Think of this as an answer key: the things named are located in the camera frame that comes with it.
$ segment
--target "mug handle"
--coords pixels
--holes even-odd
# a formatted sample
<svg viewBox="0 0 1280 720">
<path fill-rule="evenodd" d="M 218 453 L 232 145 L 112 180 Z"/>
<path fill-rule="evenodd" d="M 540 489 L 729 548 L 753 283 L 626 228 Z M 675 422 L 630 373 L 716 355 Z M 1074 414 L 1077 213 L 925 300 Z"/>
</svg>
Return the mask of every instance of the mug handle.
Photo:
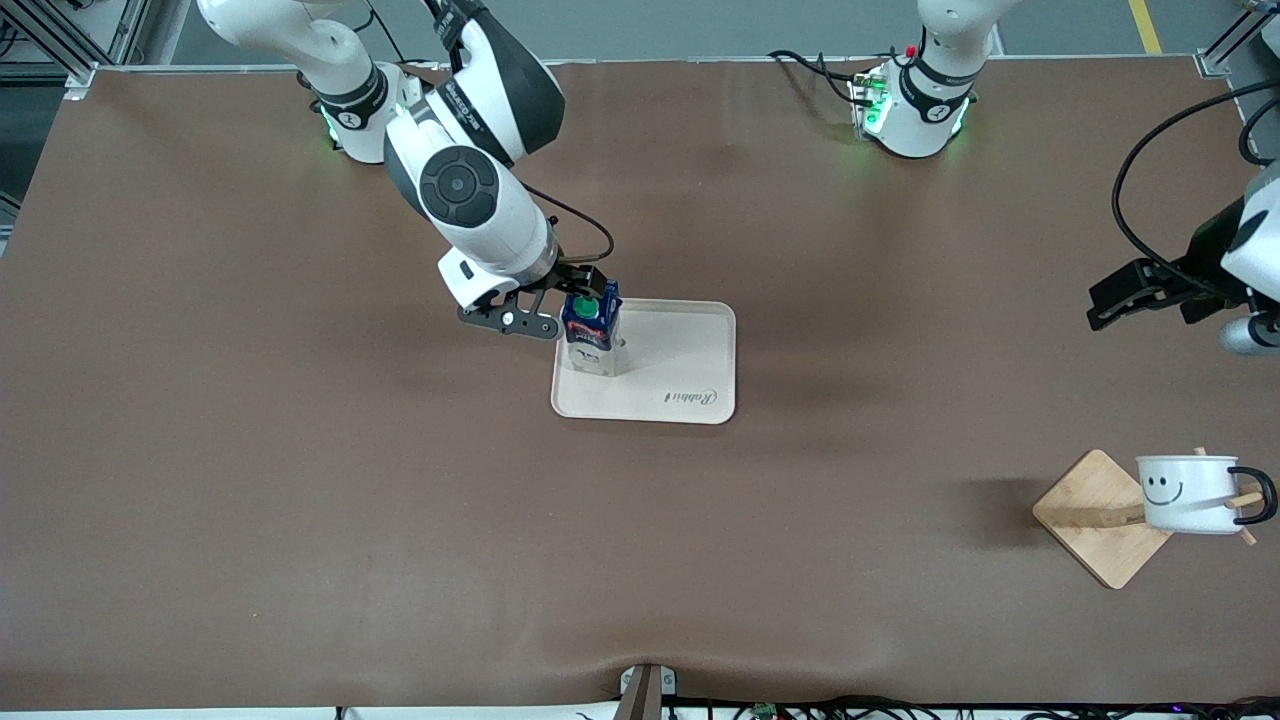
<svg viewBox="0 0 1280 720">
<path fill-rule="evenodd" d="M 1236 525 L 1257 525 L 1258 523 L 1266 523 L 1267 520 L 1276 516 L 1276 510 L 1280 506 L 1276 505 L 1276 486 L 1271 482 L 1262 470 L 1254 470 L 1253 468 L 1228 468 L 1228 473 L 1233 475 L 1249 475 L 1258 484 L 1262 486 L 1262 510 L 1257 515 L 1249 515 L 1248 518 L 1236 518 Z"/>
</svg>

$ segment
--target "wooden base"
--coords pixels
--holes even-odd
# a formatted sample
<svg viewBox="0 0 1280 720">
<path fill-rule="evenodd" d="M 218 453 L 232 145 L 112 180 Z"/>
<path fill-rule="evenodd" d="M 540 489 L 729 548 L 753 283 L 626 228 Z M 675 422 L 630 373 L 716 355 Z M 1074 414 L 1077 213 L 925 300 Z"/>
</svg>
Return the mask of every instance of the wooden base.
<svg viewBox="0 0 1280 720">
<path fill-rule="evenodd" d="M 1101 450 L 1091 450 L 1062 475 L 1032 514 L 1103 585 L 1120 589 L 1171 533 L 1140 518 L 1142 486 Z"/>
</svg>

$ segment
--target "mug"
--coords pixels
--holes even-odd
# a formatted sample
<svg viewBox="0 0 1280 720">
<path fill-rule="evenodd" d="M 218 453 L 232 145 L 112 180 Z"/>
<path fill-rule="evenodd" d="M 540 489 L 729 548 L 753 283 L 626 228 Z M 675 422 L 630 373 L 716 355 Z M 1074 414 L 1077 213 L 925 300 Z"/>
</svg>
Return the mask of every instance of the mug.
<svg viewBox="0 0 1280 720">
<path fill-rule="evenodd" d="M 1276 514 L 1276 488 L 1262 470 L 1243 468 L 1226 455 L 1147 455 L 1138 459 L 1147 524 L 1172 533 L 1229 536 Z M 1240 516 L 1226 501 L 1240 495 L 1235 475 L 1262 486 L 1262 510 Z"/>
</svg>

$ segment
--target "yellow floor line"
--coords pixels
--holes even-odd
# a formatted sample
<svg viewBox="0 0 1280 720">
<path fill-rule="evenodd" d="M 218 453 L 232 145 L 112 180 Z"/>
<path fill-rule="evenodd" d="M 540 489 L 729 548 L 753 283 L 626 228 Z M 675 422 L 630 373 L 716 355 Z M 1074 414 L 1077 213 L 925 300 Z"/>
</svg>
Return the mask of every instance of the yellow floor line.
<svg viewBox="0 0 1280 720">
<path fill-rule="evenodd" d="M 1151 22 L 1151 10 L 1147 9 L 1147 0 L 1129 0 L 1129 12 L 1133 13 L 1133 23 L 1138 26 L 1138 36 L 1142 37 L 1142 49 L 1148 55 L 1164 53 L 1160 49 L 1160 38 L 1156 37 L 1156 26 Z"/>
</svg>

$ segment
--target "table surface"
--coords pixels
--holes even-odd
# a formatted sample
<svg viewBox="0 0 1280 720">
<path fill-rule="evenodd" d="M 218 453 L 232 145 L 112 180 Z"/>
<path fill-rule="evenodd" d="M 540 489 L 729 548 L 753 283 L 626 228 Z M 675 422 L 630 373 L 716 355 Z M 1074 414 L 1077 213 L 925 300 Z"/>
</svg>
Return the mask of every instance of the table surface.
<svg viewBox="0 0 1280 720">
<path fill-rule="evenodd" d="M 767 63 L 566 65 L 522 177 L 635 297 L 739 319 L 722 427 L 575 421 L 553 346 L 457 323 L 444 242 L 291 76 L 99 73 L 0 261 L 4 708 L 682 694 L 1275 692 L 1280 534 L 1103 589 L 1030 506 L 1082 454 L 1280 469 L 1280 365 L 1176 311 L 1091 333 L 1125 151 L 1190 59 L 997 61 L 941 156 Z M 1155 143 L 1155 246 L 1251 176 L 1221 106 Z M 598 238 L 566 219 L 571 251 Z"/>
</svg>

